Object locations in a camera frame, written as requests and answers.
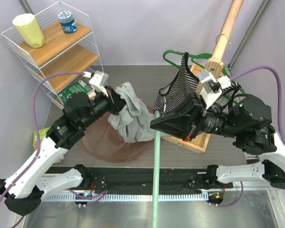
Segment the grey tank top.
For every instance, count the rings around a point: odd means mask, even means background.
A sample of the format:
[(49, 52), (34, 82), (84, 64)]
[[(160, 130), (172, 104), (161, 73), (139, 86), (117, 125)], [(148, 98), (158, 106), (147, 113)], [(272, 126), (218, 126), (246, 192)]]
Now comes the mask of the grey tank top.
[(139, 99), (129, 82), (116, 88), (125, 107), (118, 115), (108, 117), (109, 124), (119, 132), (125, 143), (148, 142), (154, 139), (155, 131), (150, 128), (154, 114), (150, 113), (146, 104)]

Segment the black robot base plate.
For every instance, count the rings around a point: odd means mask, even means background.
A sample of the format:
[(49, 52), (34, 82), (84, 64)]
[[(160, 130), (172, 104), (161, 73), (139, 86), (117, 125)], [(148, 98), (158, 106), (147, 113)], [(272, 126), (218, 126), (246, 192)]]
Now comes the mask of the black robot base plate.
[[(87, 167), (90, 179), (83, 187), (72, 190), (95, 190), (117, 195), (151, 195), (153, 187), (152, 168), (101, 168)], [(160, 169), (159, 194), (199, 194), (202, 190), (231, 189), (233, 184), (222, 184), (207, 179), (206, 169)]]

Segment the mint green clothes hanger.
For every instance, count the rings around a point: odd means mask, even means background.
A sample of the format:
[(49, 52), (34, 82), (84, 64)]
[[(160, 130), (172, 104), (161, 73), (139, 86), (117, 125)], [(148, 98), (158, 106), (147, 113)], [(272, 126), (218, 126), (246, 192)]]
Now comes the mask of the mint green clothes hanger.
[(161, 153), (161, 133), (155, 131), (154, 138), (154, 167), (153, 167), (153, 187), (152, 187), (152, 227), (158, 227), (158, 202), (160, 183), (160, 153)]

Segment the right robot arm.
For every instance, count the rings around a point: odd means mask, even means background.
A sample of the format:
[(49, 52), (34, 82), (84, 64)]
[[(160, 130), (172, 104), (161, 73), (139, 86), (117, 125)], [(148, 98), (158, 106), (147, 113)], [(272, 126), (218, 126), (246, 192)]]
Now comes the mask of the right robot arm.
[(191, 93), (178, 107), (152, 120), (150, 127), (186, 142), (198, 133), (233, 138), (236, 148), (259, 157), (246, 165), (209, 165), (203, 178), (208, 189), (254, 181), (285, 190), (285, 145), (271, 122), (271, 107), (254, 95), (244, 94), (236, 105), (229, 103), (225, 113), (207, 107), (202, 96)]

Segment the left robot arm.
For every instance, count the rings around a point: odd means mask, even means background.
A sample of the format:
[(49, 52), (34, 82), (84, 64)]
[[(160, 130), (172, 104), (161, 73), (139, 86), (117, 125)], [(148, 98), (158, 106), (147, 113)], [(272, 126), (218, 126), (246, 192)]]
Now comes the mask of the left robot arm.
[(47, 131), (38, 149), (9, 178), (0, 179), (0, 194), (7, 208), (21, 216), (33, 212), (44, 199), (70, 188), (88, 189), (92, 174), (82, 164), (48, 180), (41, 180), (52, 164), (85, 135), (85, 130), (105, 113), (119, 114), (126, 101), (105, 86), (91, 100), (75, 93), (65, 103), (63, 115)]

